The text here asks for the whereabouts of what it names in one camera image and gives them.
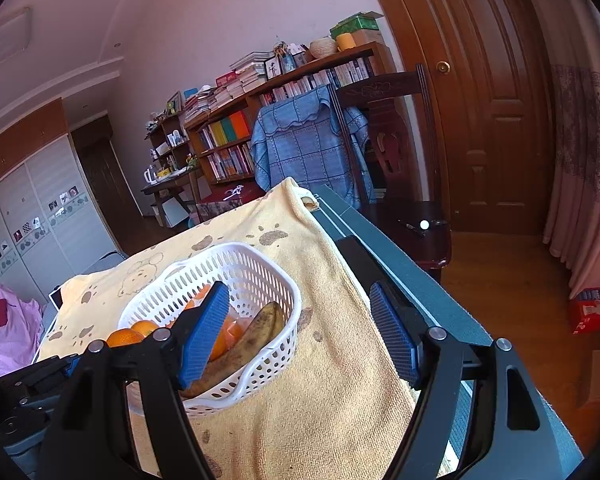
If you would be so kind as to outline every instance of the banana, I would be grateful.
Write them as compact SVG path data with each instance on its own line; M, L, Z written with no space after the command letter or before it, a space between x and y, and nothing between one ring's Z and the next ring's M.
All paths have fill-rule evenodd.
M193 381L180 395L185 399L193 399L221 383L256 357L284 326L282 308L275 301L267 303L251 321L240 341L215 361L208 362L202 377Z

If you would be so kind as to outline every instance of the brass doorknob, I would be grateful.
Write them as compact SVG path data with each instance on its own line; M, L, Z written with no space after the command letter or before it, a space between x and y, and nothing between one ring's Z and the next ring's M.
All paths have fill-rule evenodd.
M449 65L449 63L447 63L446 61L439 61L436 64L436 68L438 69L438 72L442 74L448 74L449 72L451 72L451 65Z

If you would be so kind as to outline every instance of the wooden chair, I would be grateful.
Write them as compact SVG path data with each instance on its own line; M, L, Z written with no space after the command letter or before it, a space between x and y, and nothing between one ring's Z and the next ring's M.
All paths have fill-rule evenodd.
M451 259L450 229L440 204L440 170L436 155L436 131L433 111L427 90L424 67L416 65L415 72L379 75L338 90L330 89L334 111L343 131L348 132L342 109L361 108L368 119L369 140L386 180L386 194L377 203L369 203L362 184L360 166L353 156L350 136L344 136L345 147L356 186L361 190L363 206L360 213L378 227L423 270L440 281L442 267ZM429 192L432 200L414 200L409 164L410 130L397 111L396 98L421 94L424 102L427 131L421 132L423 145L428 148L427 164ZM421 229L421 222L429 223Z

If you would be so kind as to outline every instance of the blue checkered fabric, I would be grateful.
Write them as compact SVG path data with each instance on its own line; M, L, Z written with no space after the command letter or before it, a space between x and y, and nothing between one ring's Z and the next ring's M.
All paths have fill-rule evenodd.
M361 151L368 140L366 118L357 108L347 108L344 116L372 201L373 185ZM261 108L251 135L251 156L256 182L264 191L290 176L311 191L326 184L350 206L360 208L327 86Z

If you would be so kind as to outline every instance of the pink blanket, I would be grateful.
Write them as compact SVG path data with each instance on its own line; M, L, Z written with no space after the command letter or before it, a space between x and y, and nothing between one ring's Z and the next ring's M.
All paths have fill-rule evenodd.
M43 331L37 301L20 301L0 285L0 300L7 300L7 324L0 327L0 376L31 364Z

